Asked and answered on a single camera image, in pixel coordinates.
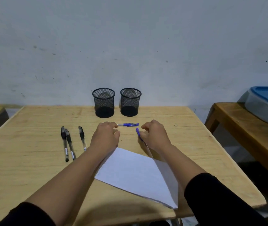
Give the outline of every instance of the hand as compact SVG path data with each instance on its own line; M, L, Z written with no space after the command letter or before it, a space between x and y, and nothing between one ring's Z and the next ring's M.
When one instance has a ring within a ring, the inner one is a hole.
M169 145L171 145L164 126L158 121L152 120L151 122L147 122L142 125L141 128L146 131L140 131L140 137L149 148L160 153L162 149L166 149Z
M114 151L120 136L120 131L114 129L117 127L115 122L100 123L92 136L90 148L104 153L104 156Z

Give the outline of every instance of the pen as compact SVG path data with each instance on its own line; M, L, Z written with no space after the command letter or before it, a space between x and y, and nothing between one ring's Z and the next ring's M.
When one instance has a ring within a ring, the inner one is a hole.
M68 162L69 161L69 156L68 156L66 133L65 133L64 126L61 127L61 137L63 139L64 149L65 149L65 162Z
M139 128L136 128L136 132L137 132L137 135L139 137L139 139L145 144L145 146L147 147L147 153L150 154L151 158L154 158L149 147L147 146L147 144L143 141L143 139L140 137L140 133L139 133Z
M86 151L87 150L87 145L86 145L86 142L85 142L85 134L84 134L83 128L81 126L79 126L79 136L81 137L81 140L83 142L84 151Z
M118 126L124 126L124 127L136 127L139 123L125 123L125 124L118 124Z
M71 137L70 137L70 133L68 131L68 129L65 128L65 133L66 133L66 138L67 138L67 142L69 144L69 148L70 148L70 152L72 155L72 159L75 160L76 159L76 155L73 151L73 146L72 146L72 141L71 141Z

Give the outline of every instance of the mesh cup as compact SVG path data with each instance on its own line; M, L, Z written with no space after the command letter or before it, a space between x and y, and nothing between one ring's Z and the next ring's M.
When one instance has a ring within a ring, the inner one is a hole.
M124 88L120 91L121 107L120 112L127 117L133 117L138 114L139 99L141 91L134 88Z
M92 92L94 97L95 115L99 118L109 118L114 114L114 90L99 88Z

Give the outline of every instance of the white paper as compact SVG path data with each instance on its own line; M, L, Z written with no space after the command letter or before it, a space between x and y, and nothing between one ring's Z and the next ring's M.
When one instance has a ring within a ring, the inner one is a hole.
M105 159L95 178L170 208L178 208L178 182L165 162L116 148Z

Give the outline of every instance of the left hand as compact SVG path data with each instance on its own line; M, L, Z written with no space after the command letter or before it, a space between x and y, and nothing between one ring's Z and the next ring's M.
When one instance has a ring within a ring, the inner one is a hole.
M104 153L104 156L114 151L120 136L120 131L114 129L117 127L115 122L100 123L92 136L90 148Z

